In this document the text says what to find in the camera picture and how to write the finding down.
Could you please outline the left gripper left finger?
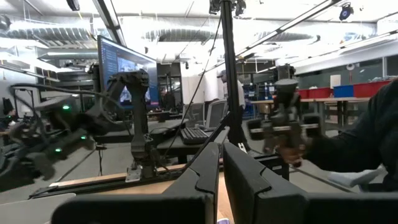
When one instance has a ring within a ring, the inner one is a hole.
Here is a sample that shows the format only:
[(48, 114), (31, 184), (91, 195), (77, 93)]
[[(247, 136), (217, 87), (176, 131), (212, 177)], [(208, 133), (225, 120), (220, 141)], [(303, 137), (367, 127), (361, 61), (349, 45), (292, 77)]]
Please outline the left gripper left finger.
[(161, 194), (82, 195), (58, 206), (52, 224), (216, 223), (219, 147), (209, 143)]

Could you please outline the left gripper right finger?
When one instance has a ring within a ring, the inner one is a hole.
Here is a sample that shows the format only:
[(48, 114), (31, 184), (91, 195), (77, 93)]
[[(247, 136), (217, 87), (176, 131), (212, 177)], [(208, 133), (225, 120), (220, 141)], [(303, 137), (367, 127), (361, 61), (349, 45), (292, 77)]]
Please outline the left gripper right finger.
[(229, 142), (223, 173), (235, 223), (397, 223), (396, 193), (308, 193)]

